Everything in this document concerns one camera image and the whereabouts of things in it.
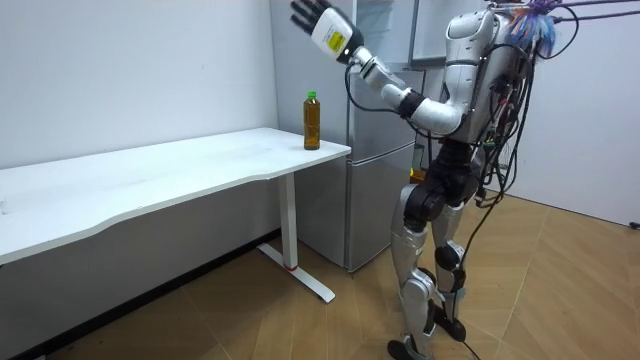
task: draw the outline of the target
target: humanoid robot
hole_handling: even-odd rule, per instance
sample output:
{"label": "humanoid robot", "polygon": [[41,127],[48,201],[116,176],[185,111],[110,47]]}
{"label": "humanoid robot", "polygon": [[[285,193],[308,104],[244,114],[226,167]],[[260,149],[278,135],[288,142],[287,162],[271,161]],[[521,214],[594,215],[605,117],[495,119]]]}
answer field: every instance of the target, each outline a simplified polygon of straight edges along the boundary
{"label": "humanoid robot", "polygon": [[[535,40],[509,44],[513,15],[500,2],[454,18],[446,31],[447,100],[442,103],[405,87],[364,47],[362,34],[339,9],[326,0],[298,1],[291,4],[291,20],[326,54],[347,65],[347,72],[359,68],[362,80],[390,106],[375,111],[397,113],[414,130],[440,137],[441,150],[424,181],[402,190],[391,229],[408,332],[402,342],[389,342],[388,351],[398,360],[432,360],[436,324],[455,340],[465,340],[465,327],[458,320],[466,278],[465,248],[456,244],[453,236],[464,205],[474,196],[480,197],[477,201],[484,200],[483,182],[492,175],[486,164],[499,155],[499,151],[489,154],[485,145],[500,137],[504,142],[516,133],[519,141],[524,120],[519,122],[518,115],[530,94],[538,48]],[[428,223],[435,241],[435,276],[418,267]]]}

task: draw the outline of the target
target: desk foot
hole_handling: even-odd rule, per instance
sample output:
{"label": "desk foot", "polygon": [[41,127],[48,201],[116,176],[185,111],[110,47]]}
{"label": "desk foot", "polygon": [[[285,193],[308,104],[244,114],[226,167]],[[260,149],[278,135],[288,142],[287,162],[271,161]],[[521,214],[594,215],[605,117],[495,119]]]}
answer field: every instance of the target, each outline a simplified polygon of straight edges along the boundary
{"label": "desk foot", "polygon": [[316,280],[313,276],[309,275],[306,271],[302,270],[300,267],[296,267],[295,270],[288,270],[284,263],[282,262],[282,254],[280,254],[276,249],[272,248],[267,244],[262,244],[258,246],[258,249],[265,253],[268,257],[273,259],[276,263],[282,266],[285,270],[287,270],[291,275],[295,276],[298,280],[300,280],[303,284],[305,284],[309,289],[315,292],[319,298],[324,300],[327,304],[336,297],[336,294],[333,291],[329,290],[328,287],[324,286],[320,281]]}

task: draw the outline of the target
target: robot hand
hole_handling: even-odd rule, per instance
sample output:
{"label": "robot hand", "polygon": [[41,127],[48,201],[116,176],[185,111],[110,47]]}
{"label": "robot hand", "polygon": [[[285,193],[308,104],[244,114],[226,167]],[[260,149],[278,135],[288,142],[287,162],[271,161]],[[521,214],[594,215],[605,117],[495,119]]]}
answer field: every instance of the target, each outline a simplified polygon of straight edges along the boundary
{"label": "robot hand", "polygon": [[342,64],[348,64],[356,49],[364,45],[364,37],[340,9],[326,0],[293,1],[295,14],[291,21],[307,34],[322,51]]}

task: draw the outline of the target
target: desk leg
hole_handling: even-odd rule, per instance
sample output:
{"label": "desk leg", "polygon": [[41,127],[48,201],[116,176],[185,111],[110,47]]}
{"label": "desk leg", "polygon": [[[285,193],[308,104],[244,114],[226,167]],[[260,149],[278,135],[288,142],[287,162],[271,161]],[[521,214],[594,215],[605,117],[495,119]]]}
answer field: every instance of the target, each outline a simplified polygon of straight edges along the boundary
{"label": "desk leg", "polygon": [[280,254],[267,244],[258,247],[295,276],[309,289],[315,292],[325,302],[329,303],[336,295],[321,282],[298,267],[298,236],[296,232],[296,191],[293,174],[278,178],[278,192],[280,194],[280,225],[282,227],[282,252]]}

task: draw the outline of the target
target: wooden floor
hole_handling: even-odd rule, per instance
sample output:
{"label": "wooden floor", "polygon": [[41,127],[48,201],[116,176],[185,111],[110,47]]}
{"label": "wooden floor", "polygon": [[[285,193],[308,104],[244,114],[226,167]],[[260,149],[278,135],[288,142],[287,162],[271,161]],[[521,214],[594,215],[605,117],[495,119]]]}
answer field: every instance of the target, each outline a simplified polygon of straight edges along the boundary
{"label": "wooden floor", "polygon": [[[481,215],[465,210],[458,242]],[[336,293],[329,305],[253,251],[48,359],[389,359],[403,332],[390,251],[353,275],[300,252]],[[461,318],[483,360],[640,359],[640,232],[507,198],[467,261]],[[434,348],[472,359],[439,329]]]}

